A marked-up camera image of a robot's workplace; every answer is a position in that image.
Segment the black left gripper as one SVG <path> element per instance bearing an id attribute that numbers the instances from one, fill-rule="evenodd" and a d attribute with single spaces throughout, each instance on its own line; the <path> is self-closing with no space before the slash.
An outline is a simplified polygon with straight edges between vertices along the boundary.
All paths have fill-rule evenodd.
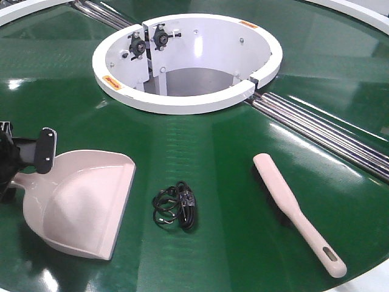
<path id="1" fill-rule="evenodd" d="M 26 167 L 34 167 L 39 174 L 49 173 L 55 160 L 57 132 L 49 127 L 41 129 L 37 139 L 12 136 L 11 122 L 1 122 L 1 202 L 13 199 L 9 190 L 12 179 Z"/>

